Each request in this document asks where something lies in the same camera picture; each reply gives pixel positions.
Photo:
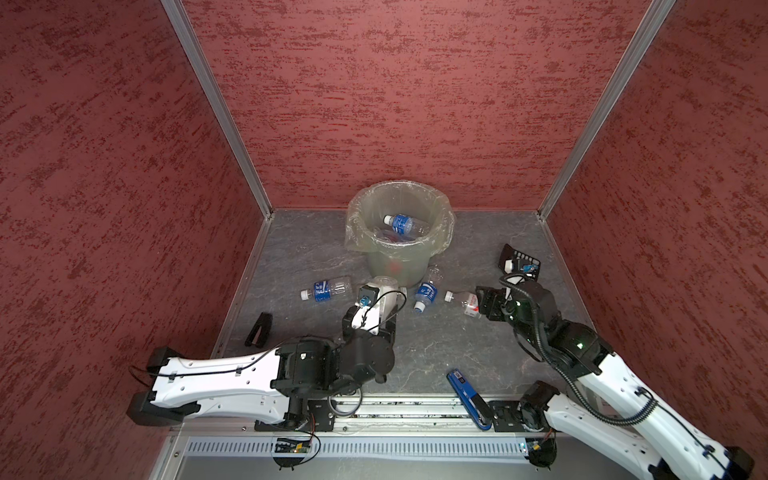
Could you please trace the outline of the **Wahaha red white bottle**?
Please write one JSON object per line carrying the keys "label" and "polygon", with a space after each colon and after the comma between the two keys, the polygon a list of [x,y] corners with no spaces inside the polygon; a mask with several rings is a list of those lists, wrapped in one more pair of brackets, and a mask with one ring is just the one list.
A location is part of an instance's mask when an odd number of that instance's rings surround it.
{"label": "Wahaha red white bottle", "polygon": [[451,305],[453,309],[458,309],[465,316],[471,318],[478,318],[480,316],[479,299],[473,292],[447,291],[444,300]]}

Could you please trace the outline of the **Pocari blue label bottle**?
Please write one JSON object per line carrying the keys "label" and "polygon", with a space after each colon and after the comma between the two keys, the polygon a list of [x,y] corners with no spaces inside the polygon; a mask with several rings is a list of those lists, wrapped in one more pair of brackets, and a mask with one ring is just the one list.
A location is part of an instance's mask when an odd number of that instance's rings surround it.
{"label": "Pocari blue label bottle", "polygon": [[426,236],[431,229],[427,222],[404,214],[385,215],[383,222],[399,236],[408,238]]}

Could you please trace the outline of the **red label cola bottle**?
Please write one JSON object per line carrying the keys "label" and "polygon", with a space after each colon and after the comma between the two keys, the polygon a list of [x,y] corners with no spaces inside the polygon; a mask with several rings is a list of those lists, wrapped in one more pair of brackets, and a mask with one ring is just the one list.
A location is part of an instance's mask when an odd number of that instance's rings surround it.
{"label": "red label cola bottle", "polygon": [[375,229],[374,236],[380,240],[395,244],[408,243],[413,241],[412,238],[401,235],[391,229]]}

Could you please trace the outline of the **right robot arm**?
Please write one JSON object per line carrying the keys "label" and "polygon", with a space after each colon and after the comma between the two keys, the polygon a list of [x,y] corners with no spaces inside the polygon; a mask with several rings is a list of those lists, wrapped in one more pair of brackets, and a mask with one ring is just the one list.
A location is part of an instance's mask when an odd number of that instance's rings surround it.
{"label": "right robot arm", "polygon": [[553,437],[564,433],[638,479],[748,479],[754,459],[697,429],[643,382],[593,328],[565,319],[554,295],[513,274],[499,288],[476,290],[479,313],[509,324],[521,348],[550,366],[568,393],[537,381],[518,402],[521,426],[547,439],[528,448],[549,464]]}

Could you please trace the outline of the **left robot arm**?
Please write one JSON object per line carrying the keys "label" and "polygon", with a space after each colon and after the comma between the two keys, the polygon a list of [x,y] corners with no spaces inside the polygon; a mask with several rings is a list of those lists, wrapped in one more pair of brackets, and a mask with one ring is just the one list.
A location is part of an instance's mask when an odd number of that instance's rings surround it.
{"label": "left robot arm", "polygon": [[209,360],[158,348],[145,368],[152,384],[133,396],[127,415],[141,426],[225,417],[296,428],[306,422],[310,401],[386,381],[395,363],[400,308],[396,300],[351,307],[341,342],[301,336],[261,353]]}

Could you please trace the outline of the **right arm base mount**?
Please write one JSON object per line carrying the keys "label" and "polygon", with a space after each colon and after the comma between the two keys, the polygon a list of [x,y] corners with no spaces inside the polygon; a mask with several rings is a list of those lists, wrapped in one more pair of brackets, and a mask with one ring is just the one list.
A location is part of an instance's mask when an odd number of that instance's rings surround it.
{"label": "right arm base mount", "polygon": [[545,426],[540,412],[529,402],[494,400],[489,403],[493,413],[493,429],[506,433],[538,433]]}

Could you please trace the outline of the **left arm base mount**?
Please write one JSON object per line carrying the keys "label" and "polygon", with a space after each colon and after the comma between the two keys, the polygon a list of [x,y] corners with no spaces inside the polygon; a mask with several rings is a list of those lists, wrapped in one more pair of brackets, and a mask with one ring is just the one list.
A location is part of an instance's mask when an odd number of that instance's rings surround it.
{"label": "left arm base mount", "polygon": [[289,411],[277,424],[266,424],[261,421],[254,423],[256,432],[273,431],[305,431],[331,432],[334,428],[336,415],[326,400],[291,400]]}

